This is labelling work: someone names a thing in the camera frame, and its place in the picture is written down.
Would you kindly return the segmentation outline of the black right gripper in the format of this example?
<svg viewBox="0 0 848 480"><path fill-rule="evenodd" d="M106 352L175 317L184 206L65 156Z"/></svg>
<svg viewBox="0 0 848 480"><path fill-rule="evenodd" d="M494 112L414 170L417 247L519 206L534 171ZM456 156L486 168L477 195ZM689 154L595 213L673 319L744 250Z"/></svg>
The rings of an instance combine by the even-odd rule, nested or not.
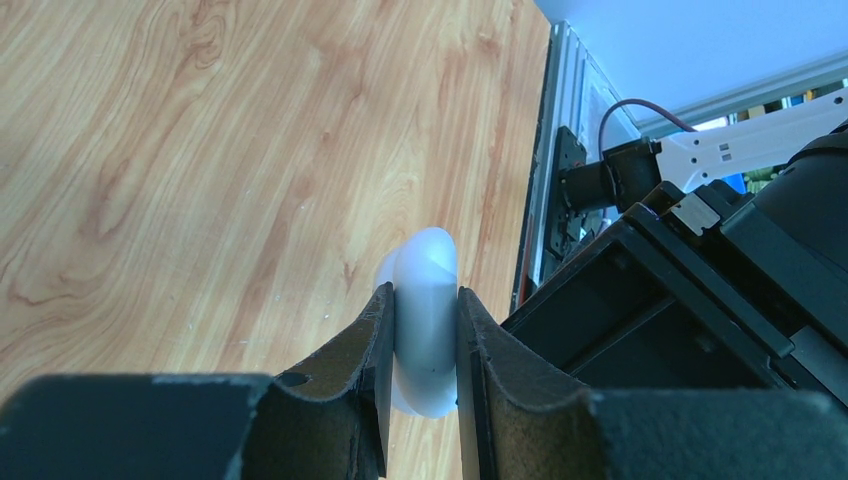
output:
<svg viewBox="0 0 848 480"><path fill-rule="evenodd" d="M847 387L847 279L756 204L668 182L504 322L600 388Z"/></svg>

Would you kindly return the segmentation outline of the white earbud charging case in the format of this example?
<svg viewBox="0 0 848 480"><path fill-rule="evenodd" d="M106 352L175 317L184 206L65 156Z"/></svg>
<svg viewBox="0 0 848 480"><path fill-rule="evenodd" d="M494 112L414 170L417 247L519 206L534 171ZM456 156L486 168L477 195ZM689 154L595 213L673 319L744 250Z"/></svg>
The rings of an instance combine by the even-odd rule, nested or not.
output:
<svg viewBox="0 0 848 480"><path fill-rule="evenodd" d="M383 258L374 286L394 292L392 405L424 418L457 408L458 255L439 227L413 234Z"/></svg>

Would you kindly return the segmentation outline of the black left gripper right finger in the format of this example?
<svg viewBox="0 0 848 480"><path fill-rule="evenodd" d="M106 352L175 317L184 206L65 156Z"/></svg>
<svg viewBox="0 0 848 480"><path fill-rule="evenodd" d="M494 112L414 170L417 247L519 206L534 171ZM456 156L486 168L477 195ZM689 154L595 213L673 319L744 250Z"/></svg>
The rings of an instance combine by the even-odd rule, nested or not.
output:
<svg viewBox="0 0 848 480"><path fill-rule="evenodd" d="M820 393L597 390L457 297L466 479L843 479L847 416Z"/></svg>

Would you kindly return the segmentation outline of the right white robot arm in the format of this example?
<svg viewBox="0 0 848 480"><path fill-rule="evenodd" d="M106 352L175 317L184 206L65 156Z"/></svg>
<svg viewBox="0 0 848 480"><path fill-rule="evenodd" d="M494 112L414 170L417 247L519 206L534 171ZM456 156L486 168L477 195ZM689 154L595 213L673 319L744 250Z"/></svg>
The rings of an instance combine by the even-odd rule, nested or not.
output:
<svg viewBox="0 0 848 480"><path fill-rule="evenodd" d="M561 129L504 328L601 388L847 398L847 92L606 150Z"/></svg>

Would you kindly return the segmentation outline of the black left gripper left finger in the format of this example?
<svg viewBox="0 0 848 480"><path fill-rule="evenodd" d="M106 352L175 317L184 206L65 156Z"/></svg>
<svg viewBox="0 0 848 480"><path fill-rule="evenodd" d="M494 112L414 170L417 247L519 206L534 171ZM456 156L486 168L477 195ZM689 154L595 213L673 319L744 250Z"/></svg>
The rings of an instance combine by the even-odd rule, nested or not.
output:
<svg viewBox="0 0 848 480"><path fill-rule="evenodd" d="M55 374L1 408L5 479L378 479L394 292L282 373Z"/></svg>

